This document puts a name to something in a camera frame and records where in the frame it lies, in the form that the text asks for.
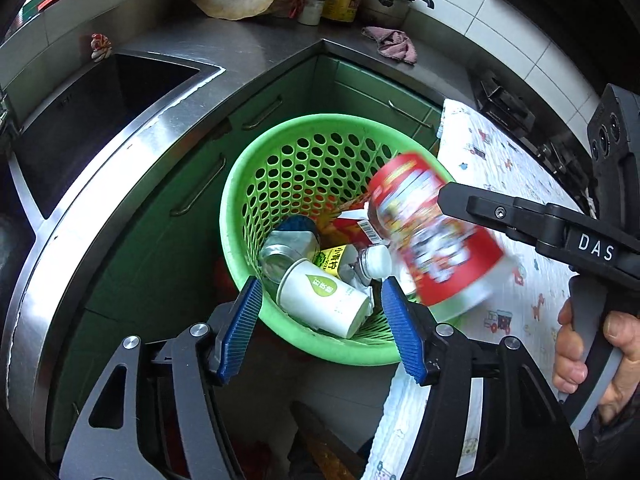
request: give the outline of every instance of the gray floor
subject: gray floor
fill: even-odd
[[[225,426],[245,444],[265,442],[273,479],[285,478],[296,433],[292,400],[310,406],[347,446],[357,450],[376,431],[397,365],[352,367],[301,352],[257,326],[242,370],[216,393]]]

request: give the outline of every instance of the white paper cup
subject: white paper cup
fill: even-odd
[[[349,339],[364,322],[370,299],[303,258],[284,275],[276,302],[312,328]]]

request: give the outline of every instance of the barcode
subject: barcode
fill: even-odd
[[[380,235],[373,228],[373,225],[371,225],[368,220],[360,220],[358,222],[358,225],[360,226],[364,234],[367,235],[367,238],[371,241],[372,244],[375,245],[384,243],[384,240],[380,237]]]

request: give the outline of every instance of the screw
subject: screw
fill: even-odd
[[[196,323],[189,329],[189,333],[194,337],[205,335],[209,331],[209,325],[205,323]]]
[[[449,337],[453,335],[453,327],[446,323],[442,323],[436,327],[436,332],[442,337]]]
[[[504,345],[509,350],[517,350],[518,348],[520,348],[520,340],[517,339],[516,337],[509,336],[504,339]]]
[[[127,350],[131,350],[140,344],[140,338],[137,335],[130,335],[124,338],[122,346]]]

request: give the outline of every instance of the pink cloth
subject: pink cloth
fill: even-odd
[[[378,44],[378,53],[384,57],[404,61],[410,65],[418,61],[418,54],[414,44],[402,30],[391,30],[390,28],[365,27],[362,33],[375,40]]]

